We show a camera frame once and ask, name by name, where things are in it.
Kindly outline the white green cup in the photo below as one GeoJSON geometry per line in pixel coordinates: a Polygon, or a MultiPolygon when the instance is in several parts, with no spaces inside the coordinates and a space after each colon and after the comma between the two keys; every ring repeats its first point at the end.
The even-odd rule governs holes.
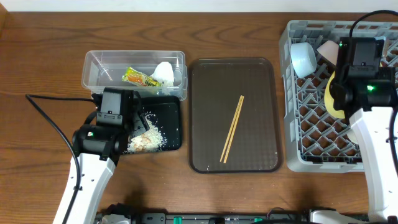
{"type": "Polygon", "coordinates": [[[353,144],[358,144],[358,140],[355,136],[355,133],[352,129],[350,129],[347,133],[346,133],[348,139],[353,143],[353,144]]]}

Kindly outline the pink bowl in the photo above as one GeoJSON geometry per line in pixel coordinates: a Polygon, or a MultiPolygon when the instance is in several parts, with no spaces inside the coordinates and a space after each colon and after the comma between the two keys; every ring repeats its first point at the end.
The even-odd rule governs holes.
{"type": "Polygon", "coordinates": [[[331,40],[326,41],[324,44],[317,48],[318,53],[332,65],[337,64],[339,45],[331,40]]]}

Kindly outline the light blue bowl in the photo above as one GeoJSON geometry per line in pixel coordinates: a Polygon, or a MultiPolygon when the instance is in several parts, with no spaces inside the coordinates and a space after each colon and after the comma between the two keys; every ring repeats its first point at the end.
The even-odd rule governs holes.
{"type": "Polygon", "coordinates": [[[294,71],[299,78],[311,75],[317,68],[315,52],[307,42],[292,44],[290,58],[294,71]]]}

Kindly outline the white tissue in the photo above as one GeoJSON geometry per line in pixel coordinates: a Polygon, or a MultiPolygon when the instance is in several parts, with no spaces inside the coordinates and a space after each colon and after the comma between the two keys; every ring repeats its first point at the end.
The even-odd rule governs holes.
{"type": "Polygon", "coordinates": [[[158,64],[150,77],[159,82],[162,86],[169,87],[174,85],[174,71],[169,62],[161,62],[158,64]]]}

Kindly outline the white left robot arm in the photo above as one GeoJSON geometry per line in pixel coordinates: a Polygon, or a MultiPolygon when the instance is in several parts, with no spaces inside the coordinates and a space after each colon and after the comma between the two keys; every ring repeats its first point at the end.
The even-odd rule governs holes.
{"type": "Polygon", "coordinates": [[[68,182],[54,223],[93,223],[120,155],[133,135],[149,129],[139,92],[105,88],[92,98],[97,109],[73,134],[68,182]]]}

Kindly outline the rice food scraps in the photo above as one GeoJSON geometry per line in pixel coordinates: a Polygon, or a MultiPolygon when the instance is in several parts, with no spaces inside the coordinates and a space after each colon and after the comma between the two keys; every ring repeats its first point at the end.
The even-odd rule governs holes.
{"type": "Polygon", "coordinates": [[[167,139],[159,127],[158,117],[152,112],[146,113],[144,117],[149,125],[149,130],[140,136],[131,138],[127,154],[161,151],[167,143],[167,139]]]}

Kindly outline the green snack wrapper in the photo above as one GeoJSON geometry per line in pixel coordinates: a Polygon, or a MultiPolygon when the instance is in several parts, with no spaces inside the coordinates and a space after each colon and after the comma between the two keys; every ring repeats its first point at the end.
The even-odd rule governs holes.
{"type": "Polygon", "coordinates": [[[162,86],[162,84],[157,80],[146,75],[145,73],[133,69],[132,67],[128,67],[126,69],[126,72],[122,77],[122,81],[138,86],[162,86]]]}

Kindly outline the yellow round plate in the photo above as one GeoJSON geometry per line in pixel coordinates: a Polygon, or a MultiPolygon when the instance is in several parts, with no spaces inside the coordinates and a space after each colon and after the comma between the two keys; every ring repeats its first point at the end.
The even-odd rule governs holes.
{"type": "Polygon", "coordinates": [[[327,112],[336,119],[345,119],[345,112],[343,110],[335,110],[333,107],[334,99],[330,93],[330,84],[335,77],[335,72],[332,73],[325,88],[324,103],[327,112]]]}

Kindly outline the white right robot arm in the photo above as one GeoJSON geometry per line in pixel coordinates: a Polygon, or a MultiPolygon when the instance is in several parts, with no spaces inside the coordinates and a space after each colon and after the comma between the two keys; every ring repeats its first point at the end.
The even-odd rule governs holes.
{"type": "Polygon", "coordinates": [[[396,68],[381,66],[385,39],[342,37],[328,87],[357,140],[370,223],[397,223],[396,68]]]}

